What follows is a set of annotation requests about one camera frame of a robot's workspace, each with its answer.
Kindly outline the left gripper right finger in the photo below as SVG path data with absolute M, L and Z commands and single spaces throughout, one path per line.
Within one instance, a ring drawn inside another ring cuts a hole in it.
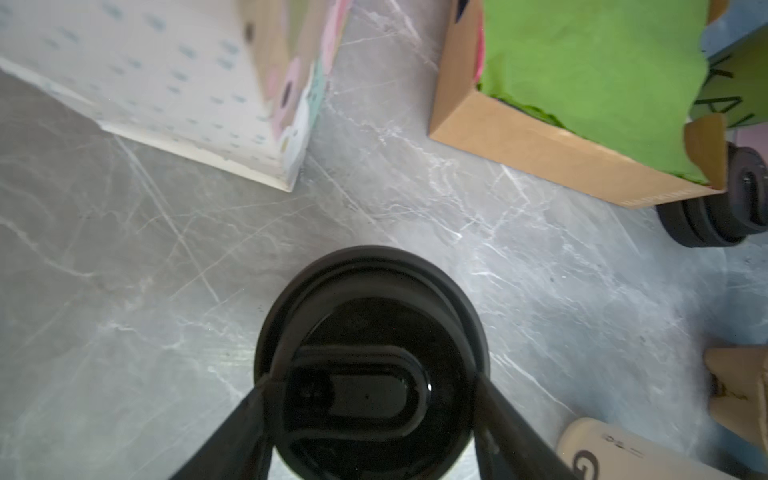
M 483 373 L 475 385 L 473 435 L 482 480 L 575 477 Z

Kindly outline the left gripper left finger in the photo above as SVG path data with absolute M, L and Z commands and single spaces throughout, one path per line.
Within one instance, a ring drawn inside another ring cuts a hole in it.
M 273 441 L 267 427 L 262 376 L 204 445 L 174 474 L 172 480 L 267 479 Z

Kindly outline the white paper coffee cup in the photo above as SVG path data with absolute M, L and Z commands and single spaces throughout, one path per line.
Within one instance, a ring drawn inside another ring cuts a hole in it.
M 570 424 L 556 451 L 579 479 L 728 479 L 706 464 L 592 418 Z

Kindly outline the black plastic cup lid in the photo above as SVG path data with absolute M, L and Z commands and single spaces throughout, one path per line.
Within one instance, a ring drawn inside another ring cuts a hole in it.
M 469 444 L 479 317 L 441 269 L 393 247 L 332 252 L 271 307 L 255 351 L 267 422 L 304 479 L 438 479 Z

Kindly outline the stack of pulp cup carriers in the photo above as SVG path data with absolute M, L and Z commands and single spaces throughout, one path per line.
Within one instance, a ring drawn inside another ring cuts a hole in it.
M 767 346 L 710 348 L 704 363 L 716 383 L 712 419 L 767 454 Z

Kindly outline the stack of black lids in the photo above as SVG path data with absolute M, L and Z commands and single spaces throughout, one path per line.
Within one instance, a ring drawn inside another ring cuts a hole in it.
M 728 145 L 727 190 L 656 207 L 667 234 L 688 248 L 733 247 L 767 231 L 767 165 L 753 148 Z

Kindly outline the cartoon animal paper gift bag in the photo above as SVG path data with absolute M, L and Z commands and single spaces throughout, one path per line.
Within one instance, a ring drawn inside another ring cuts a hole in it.
M 288 192 L 350 7 L 4 0 L 1 68 L 104 131 Z

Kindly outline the green paper napkin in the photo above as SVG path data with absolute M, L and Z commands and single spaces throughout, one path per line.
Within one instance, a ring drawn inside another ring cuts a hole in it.
M 478 88 L 655 170 L 703 184 L 684 126 L 708 70 L 707 1 L 486 1 Z

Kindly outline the pink straw holder cup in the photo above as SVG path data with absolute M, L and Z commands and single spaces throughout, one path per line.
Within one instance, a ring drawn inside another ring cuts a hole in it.
M 739 147 L 756 150 L 764 162 L 768 161 L 768 123 L 751 125 L 735 131 L 734 143 Z

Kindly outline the stack of paper cups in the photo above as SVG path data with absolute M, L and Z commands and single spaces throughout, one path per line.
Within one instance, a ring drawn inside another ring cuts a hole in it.
M 723 114 L 728 129 L 767 121 L 767 26 L 716 53 L 689 112 L 692 120 Z

